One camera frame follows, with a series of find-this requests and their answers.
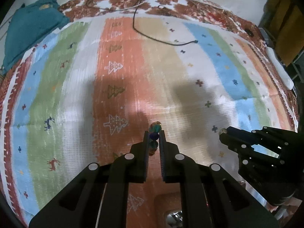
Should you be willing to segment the metal jewelry tin box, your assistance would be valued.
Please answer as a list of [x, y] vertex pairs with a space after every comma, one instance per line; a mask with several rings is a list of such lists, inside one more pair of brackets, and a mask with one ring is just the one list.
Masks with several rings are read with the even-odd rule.
[[203, 194], [173, 192], [154, 199], [157, 227], [210, 227], [211, 221]]

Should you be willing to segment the small black object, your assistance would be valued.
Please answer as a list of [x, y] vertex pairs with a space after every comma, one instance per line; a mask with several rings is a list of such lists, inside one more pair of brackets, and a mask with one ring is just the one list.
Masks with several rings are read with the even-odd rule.
[[253, 37], [253, 36], [254, 36], [254, 34], [253, 34], [253, 32], [252, 32], [251, 30], [245, 28], [244, 31], [245, 31], [250, 37]]

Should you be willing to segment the yellow curtain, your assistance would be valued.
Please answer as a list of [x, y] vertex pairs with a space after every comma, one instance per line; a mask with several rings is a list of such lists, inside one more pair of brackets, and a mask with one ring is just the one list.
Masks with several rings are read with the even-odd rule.
[[274, 39], [275, 52], [288, 66], [303, 49], [303, 14], [294, 0], [267, 0], [265, 28]]

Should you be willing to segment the teal cloth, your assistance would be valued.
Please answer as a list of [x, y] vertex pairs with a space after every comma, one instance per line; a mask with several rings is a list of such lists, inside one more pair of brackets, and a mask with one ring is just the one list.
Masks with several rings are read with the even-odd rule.
[[19, 8], [12, 16], [7, 30], [3, 73], [6, 74], [24, 52], [69, 22], [70, 19], [59, 11], [57, 0], [37, 0]]

